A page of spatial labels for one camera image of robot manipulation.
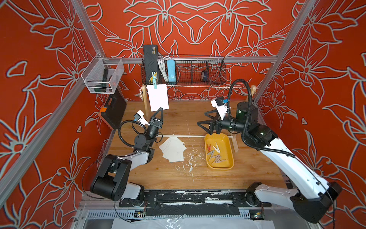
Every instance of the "wooden table surface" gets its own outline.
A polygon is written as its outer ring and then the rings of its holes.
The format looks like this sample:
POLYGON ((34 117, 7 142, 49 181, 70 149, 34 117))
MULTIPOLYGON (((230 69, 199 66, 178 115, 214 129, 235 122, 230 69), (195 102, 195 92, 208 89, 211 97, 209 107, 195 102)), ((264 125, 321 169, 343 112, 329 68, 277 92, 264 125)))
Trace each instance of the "wooden table surface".
MULTIPOLYGON (((230 104, 234 116, 237 103, 233 101, 230 104)), ((145 111, 143 102, 129 101, 123 120, 133 120, 133 115, 138 110, 145 111)), ((209 110, 213 110, 209 101, 169 101, 169 109, 164 110, 164 124, 160 131, 163 134, 205 135, 206 132, 197 126, 197 121, 208 120, 203 113, 209 110)), ((142 132, 143 129, 137 127, 137 130, 142 132)), ((130 123, 123 125, 121 134, 128 143, 134 142, 136 133, 130 123)), ((187 148, 183 152, 184 161, 169 163, 159 149, 167 139, 165 137, 160 143, 154 143, 153 159, 148 164, 131 170, 129 182, 141 184, 145 189, 246 189, 255 181, 286 188, 277 165, 261 152, 247 147, 240 135, 237 136, 239 152, 234 152, 230 140, 235 165, 225 171, 213 171, 207 167, 204 138, 180 138, 187 148)), ((121 142, 116 131, 108 153, 128 155, 132 150, 121 142)))

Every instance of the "clothespin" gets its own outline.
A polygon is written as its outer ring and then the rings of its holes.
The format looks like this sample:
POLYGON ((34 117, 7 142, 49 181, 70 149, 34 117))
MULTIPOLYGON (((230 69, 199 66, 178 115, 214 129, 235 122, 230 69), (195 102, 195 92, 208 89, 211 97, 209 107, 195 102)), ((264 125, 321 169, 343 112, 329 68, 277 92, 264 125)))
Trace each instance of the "clothespin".
POLYGON ((219 149, 219 146, 217 145, 217 143, 216 143, 216 147, 215 146, 212 146, 218 153, 220 153, 220 149, 219 149))
POLYGON ((210 158, 208 159, 208 160, 210 160, 211 159, 211 157, 213 156, 213 153, 214 153, 215 151, 213 150, 213 151, 211 151, 211 152, 209 152, 209 153, 207 153, 207 155, 210 155, 210 158))
POLYGON ((158 88, 157 85, 156 85, 157 76, 158 76, 158 73, 153 71, 153 84, 154 84, 155 89, 158 88))
POLYGON ((221 159, 221 157, 219 157, 219 158, 217 158, 216 160, 215 160, 215 163, 221 163, 221 162, 223 162, 223 161, 226 161, 227 159, 224 159, 224 160, 220 160, 221 159))
POLYGON ((211 162, 211 164, 212 164, 213 162, 217 161, 218 159, 220 159, 220 158, 221 158, 221 155, 217 154, 217 155, 212 156, 212 157, 214 158, 214 160, 211 162))

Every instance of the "white mounting bracket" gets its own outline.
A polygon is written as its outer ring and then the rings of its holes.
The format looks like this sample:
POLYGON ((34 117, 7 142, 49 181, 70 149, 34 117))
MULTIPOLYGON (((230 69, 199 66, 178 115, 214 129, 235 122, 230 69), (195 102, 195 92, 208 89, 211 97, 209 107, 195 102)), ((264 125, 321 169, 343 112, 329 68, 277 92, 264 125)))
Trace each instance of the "white mounting bracket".
POLYGON ((143 117, 144 116, 144 113, 141 110, 139 110, 137 112, 137 114, 140 116, 140 118, 137 119, 137 121, 139 123, 141 123, 142 126, 145 125, 145 124, 147 124, 148 126, 150 126, 150 124, 147 122, 147 120, 143 117))
POLYGON ((220 115, 221 120, 224 120, 225 114, 227 113, 227 106, 226 103, 224 103, 224 105, 222 106, 218 106, 216 103, 216 99, 211 100, 211 105, 212 107, 215 107, 217 112, 220 115))

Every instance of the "wooden stand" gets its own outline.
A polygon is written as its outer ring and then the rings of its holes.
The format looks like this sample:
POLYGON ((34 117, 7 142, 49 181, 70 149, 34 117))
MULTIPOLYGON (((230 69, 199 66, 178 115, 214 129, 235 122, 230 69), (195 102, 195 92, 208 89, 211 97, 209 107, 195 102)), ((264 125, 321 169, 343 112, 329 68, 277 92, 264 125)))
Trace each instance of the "wooden stand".
POLYGON ((239 151, 239 147, 238 147, 238 141, 236 140, 236 135, 237 134, 232 134, 230 133, 231 136, 234 136, 231 140, 232 140, 232 146, 234 147, 234 151, 235 153, 239 151))
POLYGON ((147 93, 146 93, 146 85, 144 84, 142 86, 142 98, 143 98, 143 104, 145 105, 145 119, 149 120, 150 118, 150 110, 149 110, 149 105, 147 104, 147 93))

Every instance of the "orange wall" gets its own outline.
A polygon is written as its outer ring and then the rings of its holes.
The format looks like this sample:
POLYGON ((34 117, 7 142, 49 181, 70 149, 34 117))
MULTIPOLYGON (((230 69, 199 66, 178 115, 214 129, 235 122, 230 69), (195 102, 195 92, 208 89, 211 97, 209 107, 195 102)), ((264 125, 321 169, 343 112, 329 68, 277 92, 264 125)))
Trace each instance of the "orange wall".
POLYGON ((366 227, 365 13, 364 1, 320 0, 259 103, 289 149, 343 187, 336 228, 366 227))
MULTIPOLYGON (((0 22, 2 177, 95 52, 68 0, 8 0, 0 22)), ((83 90, 0 210, 1 228, 70 226, 82 196, 81 176, 111 132, 95 113, 104 101, 83 90)), ((86 187, 96 168, 86 175, 86 187)))
MULTIPOLYGON (((144 44, 156 44, 161 54, 275 56, 303 1, 110 1, 83 0, 86 12, 107 56, 141 57, 144 44)), ((270 63, 227 64, 227 78, 244 78, 258 86, 270 63)), ((120 84, 124 96, 141 87, 141 67, 125 66, 120 84)), ((236 91, 233 99, 245 92, 236 91)), ((214 88, 170 87, 170 99, 212 99, 227 95, 214 88)))

